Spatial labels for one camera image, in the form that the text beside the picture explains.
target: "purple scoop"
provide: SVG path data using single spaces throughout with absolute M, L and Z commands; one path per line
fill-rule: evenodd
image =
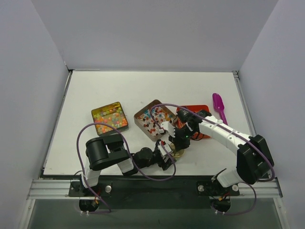
M 219 113 L 220 118 L 223 120 L 224 124 L 228 125 L 227 119 L 224 115 L 224 103 L 221 96 L 217 93 L 213 93 L 212 97 L 214 110 Z

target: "tabletop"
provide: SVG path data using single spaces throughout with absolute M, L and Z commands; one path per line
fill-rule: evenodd
M 44 175 L 73 175 L 81 170 L 76 152 L 76 138 L 80 130 L 92 123 L 91 110 L 120 102 L 129 123 L 125 136 L 131 153 L 143 147 L 154 149 L 150 140 L 134 123 L 133 116 L 151 101 L 176 105 L 205 104 L 213 109 L 212 94 L 218 93 L 225 105 L 228 125 L 250 134 L 242 102 L 232 73 L 187 72 L 101 72 L 73 71 L 60 117 L 48 150 Z M 175 113 L 176 108 L 168 107 Z M 82 160 L 85 162 L 85 143 L 97 137 L 94 126 L 87 128 L 80 138 Z M 168 142 L 168 135 L 162 140 Z M 191 141 L 185 154 L 176 162 L 176 175 L 214 175 L 236 165 L 236 156 L 213 139 Z M 147 175 L 171 175 L 173 167 L 162 171 L 157 165 L 144 168 Z M 117 165 L 102 170 L 101 175 L 121 175 Z

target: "white wall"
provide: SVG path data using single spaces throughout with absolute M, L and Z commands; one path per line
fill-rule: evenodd
M 241 70 L 255 128 L 275 160 L 292 228 L 304 228 L 305 1 L 279 0 Z
M 239 70 L 277 0 L 32 0 L 69 69 Z
M 0 222 L 18 226 L 41 169 L 67 68 L 30 0 L 0 1 Z

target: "red container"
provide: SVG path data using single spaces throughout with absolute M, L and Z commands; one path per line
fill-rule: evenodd
M 187 108 L 187 109 L 189 109 L 189 110 L 191 110 L 191 111 L 193 111 L 193 112 L 195 112 L 195 113 L 198 112 L 198 111 L 201 111 L 201 110 L 205 110 L 205 111 L 210 112 L 209 107 L 208 107 L 207 105 L 186 105 L 186 106 L 183 106 L 183 107 L 185 107 L 185 108 Z M 181 128 L 181 127 L 183 127 L 185 124 L 181 123 L 181 121 L 178 119 L 176 125 L 177 125 L 178 128 Z M 192 140 L 195 140 L 195 141 L 199 141 L 199 140 L 201 140 L 201 139 L 203 139 L 203 138 L 210 138 L 210 136 L 208 136 L 208 135 L 203 135 L 203 134 L 201 134 L 201 133 L 198 134 L 198 132 L 196 132 L 196 133 L 191 137 L 191 139 L 192 139 Z

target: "silver bolt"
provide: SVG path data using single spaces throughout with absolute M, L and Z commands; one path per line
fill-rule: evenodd
M 105 187 L 105 192 L 110 193 L 111 192 L 112 187 L 110 185 L 107 185 Z
M 204 191 L 204 186 L 203 185 L 199 185 L 198 186 L 198 191 L 203 192 Z
M 232 185 L 232 190 L 233 190 L 234 192 L 237 192 L 237 191 L 238 191 L 238 186 L 237 186 L 237 185 Z

